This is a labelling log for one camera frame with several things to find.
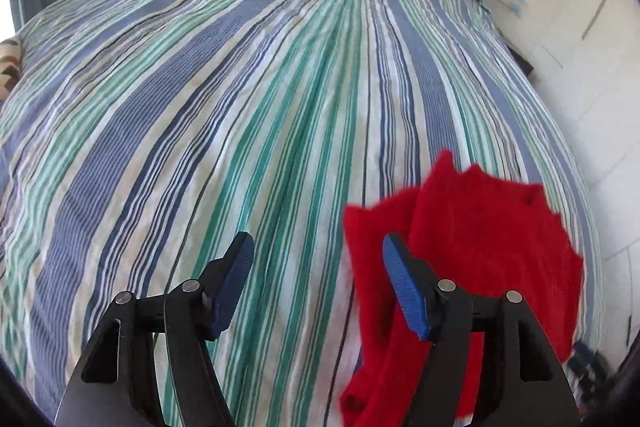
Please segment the patterned cream cushion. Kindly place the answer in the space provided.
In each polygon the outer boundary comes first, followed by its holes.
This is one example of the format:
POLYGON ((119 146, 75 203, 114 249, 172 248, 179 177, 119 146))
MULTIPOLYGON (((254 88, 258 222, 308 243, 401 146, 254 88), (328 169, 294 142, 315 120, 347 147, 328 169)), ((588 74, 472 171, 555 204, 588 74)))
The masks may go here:
POLYGON ((0 102, 4 103, 21 75, 22 42, 19 36, 0 43, 0 102))

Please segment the striped blue green bedspread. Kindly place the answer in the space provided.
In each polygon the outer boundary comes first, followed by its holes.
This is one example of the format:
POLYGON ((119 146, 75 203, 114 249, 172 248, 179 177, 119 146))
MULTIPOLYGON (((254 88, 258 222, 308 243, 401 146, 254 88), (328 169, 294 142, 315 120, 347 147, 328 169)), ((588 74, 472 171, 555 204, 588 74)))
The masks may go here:
POLYGON ((586 262, 576 160, 483 0, 60 0, 1 107, 1 354, 47 417, 119 291, 157 295, 239 231, 255 261, 213 344, 236 421, 336 426, 360 350, 350 202, 460 167, 544 187, 586 262))

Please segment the red knit sweater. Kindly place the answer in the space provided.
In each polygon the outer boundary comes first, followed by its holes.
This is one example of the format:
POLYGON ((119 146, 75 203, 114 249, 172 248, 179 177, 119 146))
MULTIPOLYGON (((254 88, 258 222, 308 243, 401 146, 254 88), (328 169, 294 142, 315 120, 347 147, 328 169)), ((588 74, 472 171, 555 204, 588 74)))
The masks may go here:
POLYGON ((383 263, 397 233, 414 257, 469 293, 519 291, 560 361, 570 357, 584 262, 539 184, 504 181, 473 165, 459 171, 443 150, 422 186, 343 218, 359 303, 361 362, 341 395, 346 426, 398 426, 430 353, 410 331, 383 263))

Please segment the dark wooden nightstand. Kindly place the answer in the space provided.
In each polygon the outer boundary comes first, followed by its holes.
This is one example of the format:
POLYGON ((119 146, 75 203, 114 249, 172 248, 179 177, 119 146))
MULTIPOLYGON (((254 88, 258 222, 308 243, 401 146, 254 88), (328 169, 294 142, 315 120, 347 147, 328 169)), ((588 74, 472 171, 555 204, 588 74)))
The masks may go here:
POLYGON ((527 58, 525 58, 521 54, 521 52, 509 41, 506 42, 506 47, 512 55, 515 63, 518 64, 518 68, 521 69, 526 78, 529 78, 534 71, 534 66, 530 64, 529 60, 527 60, 527 58))

